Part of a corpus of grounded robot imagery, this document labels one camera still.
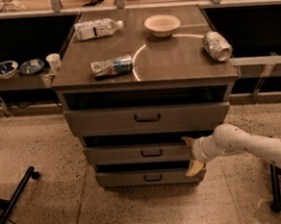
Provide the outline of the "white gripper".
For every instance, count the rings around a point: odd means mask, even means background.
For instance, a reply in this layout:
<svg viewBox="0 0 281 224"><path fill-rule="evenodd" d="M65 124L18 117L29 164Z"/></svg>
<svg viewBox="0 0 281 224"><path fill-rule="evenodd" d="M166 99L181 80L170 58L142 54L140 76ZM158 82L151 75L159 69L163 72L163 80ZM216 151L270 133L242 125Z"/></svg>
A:
<svg viewBox="0 0 281 224"><path fill-rule="evenodd" d="M209 162L220 155L220 148L215 144L213 136L199 137L194 140L191 137L182 137L185 143L192 147L192 160L186 176L193 177L204 167L203 162Z"/></svg>

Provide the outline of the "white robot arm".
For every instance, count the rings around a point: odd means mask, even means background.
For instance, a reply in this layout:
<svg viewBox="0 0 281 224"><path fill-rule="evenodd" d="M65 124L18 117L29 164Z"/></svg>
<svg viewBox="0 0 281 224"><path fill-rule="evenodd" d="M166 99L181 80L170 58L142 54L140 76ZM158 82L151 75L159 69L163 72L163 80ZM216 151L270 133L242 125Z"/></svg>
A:
<svg viewBox="0 0 281 224"><path fill-rule="evenodd" d="M262 137L247 133L231 124L219 125L208 137L182 137L191 148L186 176L195 176L204 164L216 157L245 152L281 169L281 138Z"/></svg>

